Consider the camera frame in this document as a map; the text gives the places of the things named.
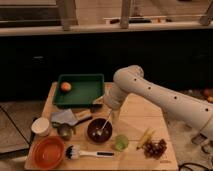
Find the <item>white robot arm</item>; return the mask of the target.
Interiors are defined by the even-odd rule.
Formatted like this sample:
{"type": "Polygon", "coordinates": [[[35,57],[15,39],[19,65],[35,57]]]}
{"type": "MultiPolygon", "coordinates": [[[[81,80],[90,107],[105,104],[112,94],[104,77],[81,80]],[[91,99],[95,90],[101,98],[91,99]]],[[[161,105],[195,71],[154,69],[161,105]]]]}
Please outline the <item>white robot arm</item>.
{"type": "Polygon", "coordinates": [[[103,97],[104,104],[112,110],[118,110],[130,93],[171,112],[213,140],[213,104],[145,80],[144,71],[138,65],[121,68],[114,73],[113,84],[103,97]]]}

